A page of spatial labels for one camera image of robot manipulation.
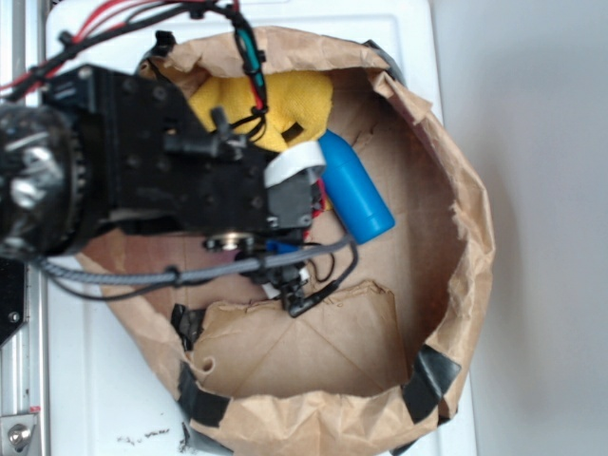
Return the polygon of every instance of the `yellow plush toy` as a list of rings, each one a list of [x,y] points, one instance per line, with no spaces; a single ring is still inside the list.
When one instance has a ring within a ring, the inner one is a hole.
[[[290,71],[266,76],[268,114],[266,132],[256,141],[260,147],[282,152],[305,141],[318,140],[327,129],[332,110],[333,85],[317,71]],[[222,106],[233,124],[251,116],[255,104],[249,80],[210,77],[189,100],[194,112],[208,130],[215,130],[211,109]],[[252,121],[237,128],[247,133]]]

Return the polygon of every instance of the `metal frame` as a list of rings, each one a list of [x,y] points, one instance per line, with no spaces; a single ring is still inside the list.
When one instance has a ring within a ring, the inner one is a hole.
[[[3,83],[44,58],[49,7],[48,0],[0,0],[0,81]],[[25,103],[37,105],[37,95],[29,95]],[[39,442],[40,446],[31,447],[29,454],[49,456],[48,288],[41,275],[30,269],[26,287],[27,323],[0,350],[0,414],[2,420],[27,423],[32,422],[34,413],[36,425],[32,430],[37,434],[36,445]],[[9,438],[5,434],[3,431],[0,435],[2,442]]]

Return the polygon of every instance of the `bolt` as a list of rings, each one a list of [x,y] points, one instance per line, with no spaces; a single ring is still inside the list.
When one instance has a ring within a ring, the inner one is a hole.
[[[247,176],[250,178],[254,178],[255,176],[257,176],[257,173],[259,172],[259,168],[255,165],[250,166],[247,169]]]
[[[164,87],[157,85],[152,89],[152,97],[158,102],[164,102],[167,99],[167,91]]]
[[[83,66],[78,70],[78,77],[80,79],[88,79],[93,75],[93,70],[90,66]]]
[[[139,155],[131,154],[126,158],[126,164],[130,168],[137,169],[142,164],[142,159]]]
[[[308,225],[311,224],[311,221],[313,221],[313,219],[311,218],[311,216],[302,216],[302,217],[300,217],[300,224],[301,225],[308,226]]]
[[[126,93],[135,93],[137,92],[137,81],[133,78],[127,78],[123,81],[123,90]]]
[[[157,161],[156,167],[159,168],[159,170],[161,170],[163,173],[166,173],[171,170],[171,161],[163,157]]]
[[[202,246],[210,251],[216,250],[218,248],[218,243],[214,239],[206,239]]]
[[[9,430],[9,442],[14,447],[26,443],[31,437],[31,431],[24,425],[15,425]]]
[[[266,218],[266,221],[268,221],[268,226],[271,228],[278,228],[278,217],[270,216]]]
[[[251,200],[249,201],[249,204],[254,209],[261,209],[262,207],[264,207],[264,198],[261,197],[260,195],[257,195],[255,197],[251,198]]]

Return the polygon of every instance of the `paper bag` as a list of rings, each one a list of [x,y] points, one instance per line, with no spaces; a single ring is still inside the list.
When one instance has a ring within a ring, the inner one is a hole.
[[[353,146],[396,227],[363,245],[340,291],[298,319],[241,276],[109,305],[190,426],[226,454],[400,454],[458,409],[492,280],[485,188],[430,103],[394,80],[373,48],[287,28],[258,28],[256,38],[267,74],[332,78],[329,129]],[[233,39],[176,45],[155,62],[189,97],[210,74],[243,75]],[[145,66],[142,74],[154,77]],[[330,242],[343,232],[327,211],[312,238]],[[113,232],[80,260],[118,273],[232,260],[200,242]],[[349,261],[340,253],[336,274]],[[170,323],[176,303],[206,308],[189,352]]]

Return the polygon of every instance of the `blue cylinder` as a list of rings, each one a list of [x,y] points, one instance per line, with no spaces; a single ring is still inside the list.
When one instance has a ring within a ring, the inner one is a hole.
[[[327,169],[322,176],[335,212],[358,244],[395,226],[390,209],[352,147],[330,130],[319,139]]]

